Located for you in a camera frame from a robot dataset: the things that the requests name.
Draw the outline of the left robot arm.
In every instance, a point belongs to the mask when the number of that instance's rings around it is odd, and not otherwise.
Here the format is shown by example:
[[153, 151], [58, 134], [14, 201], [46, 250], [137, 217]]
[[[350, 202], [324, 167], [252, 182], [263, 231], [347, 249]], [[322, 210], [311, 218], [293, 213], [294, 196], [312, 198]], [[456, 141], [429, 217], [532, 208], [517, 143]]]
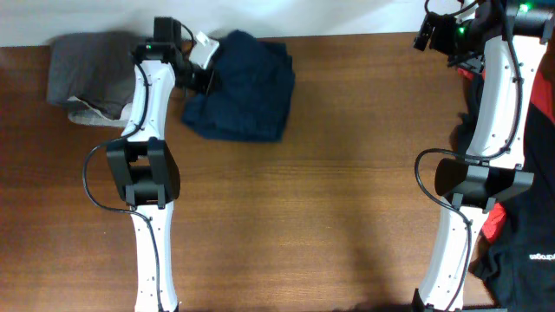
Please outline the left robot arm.
[[174, 88], [209, 94], [219, 85], [210, 62], [219, 42], [202, 34], [182, 47], [185, 25], [169, 16], [153, 20], [153, 35], [136, 46], [134, 98], [127, 125], [106, 148], [116, 190], [134, 225], [137, 250], [137, 311], [176, 311], [171, 224], [180, 195], [180, 171], [165, 140]]

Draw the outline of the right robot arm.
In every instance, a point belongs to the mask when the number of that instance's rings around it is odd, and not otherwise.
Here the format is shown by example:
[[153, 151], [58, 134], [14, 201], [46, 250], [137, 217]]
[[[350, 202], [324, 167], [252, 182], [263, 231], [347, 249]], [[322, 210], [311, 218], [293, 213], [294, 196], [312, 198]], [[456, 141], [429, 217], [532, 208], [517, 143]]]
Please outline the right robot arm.
[[552, 1], [464, 1], [448, 14], [427, 10], [413, 46], [484, 77], [477, 125], [464, 153], [441, 150], [434, 192], [440, 225], [413, 311], [461, 311], [478, 233], [495, 204], [527, 191], [524, 135], [532, 85], [554, 29]]

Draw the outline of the dark blue shorts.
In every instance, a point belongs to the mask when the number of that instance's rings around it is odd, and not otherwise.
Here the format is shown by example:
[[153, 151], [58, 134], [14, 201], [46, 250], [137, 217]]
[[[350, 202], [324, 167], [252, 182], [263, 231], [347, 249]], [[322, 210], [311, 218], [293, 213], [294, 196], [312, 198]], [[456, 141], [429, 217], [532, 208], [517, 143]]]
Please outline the dark blue shorts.
[[281, 141], [296, 83], [286, 44], [236, 29], [221, 39], [213, 68], [220, 84], [188, 100], [181, 122], [209, 140]]

